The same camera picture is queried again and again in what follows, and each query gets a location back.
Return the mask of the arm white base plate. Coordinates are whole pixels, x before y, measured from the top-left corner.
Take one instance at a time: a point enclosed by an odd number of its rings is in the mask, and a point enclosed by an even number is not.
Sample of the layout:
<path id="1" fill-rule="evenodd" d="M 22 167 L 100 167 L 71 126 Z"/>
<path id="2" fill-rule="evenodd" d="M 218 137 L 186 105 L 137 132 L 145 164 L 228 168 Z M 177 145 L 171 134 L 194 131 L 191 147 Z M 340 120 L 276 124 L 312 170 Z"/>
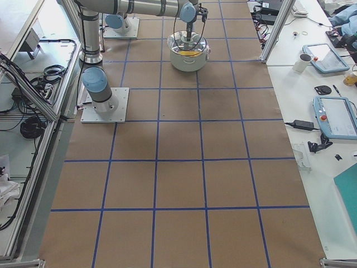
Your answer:
<path id="1" fill-rule="evenodd" d="M 81 123 L 124 123 L 126 121 L 129 88 L 111 88 L 112 96 L 105 102 L 93 102 L 87 94 Z"/>
<path id="2" fill-rule="evenodd" d="M 137 17 L 118 17 L 110 22 L 104 30 L 105 39 L 136 39 L 138 37 L 140 19 Z"/>

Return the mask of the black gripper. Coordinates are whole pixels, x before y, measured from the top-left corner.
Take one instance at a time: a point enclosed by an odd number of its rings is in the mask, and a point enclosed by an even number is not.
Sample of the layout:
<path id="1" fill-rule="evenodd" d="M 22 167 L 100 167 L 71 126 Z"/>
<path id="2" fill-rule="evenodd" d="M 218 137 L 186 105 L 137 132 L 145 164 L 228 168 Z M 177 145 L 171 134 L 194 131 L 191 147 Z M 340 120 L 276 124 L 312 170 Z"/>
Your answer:
<path id="1" fill-rule="evenodd" d="M 201 3 L 196 5 L 196 17 L 201 17 L 202 22 L 206 22 L 208 18 L 208 9 L 203 7 Z"/>

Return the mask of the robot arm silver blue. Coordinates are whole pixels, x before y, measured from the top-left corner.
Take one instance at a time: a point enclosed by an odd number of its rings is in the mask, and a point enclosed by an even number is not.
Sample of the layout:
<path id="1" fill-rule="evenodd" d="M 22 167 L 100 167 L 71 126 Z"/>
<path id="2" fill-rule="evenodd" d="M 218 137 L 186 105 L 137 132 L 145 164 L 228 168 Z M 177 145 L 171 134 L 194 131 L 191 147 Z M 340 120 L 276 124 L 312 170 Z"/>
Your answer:
<path id="1" fill-rule="evenodd" d="M 81 81 L 91 97 L 91 106 L 98 113 L 108 113 L 117 107 L 107 75 L 102 68 L 103 57 L 100 52 L 99 12 L 76 1 L 80 20 L 80 64 Z"/>
<path id="2" fill-rule="evenodd" d="M 197 16 L 205 22 L 208 17 L 208 9 L 198 1 L 125 1 L 125 0 L 101 0 L 101 1 L 72 1 L 80 8 L 93 12 L 114 14 L 140 14 L 157 17 L 179 18 L 185 23 L 195 22 Z"/>

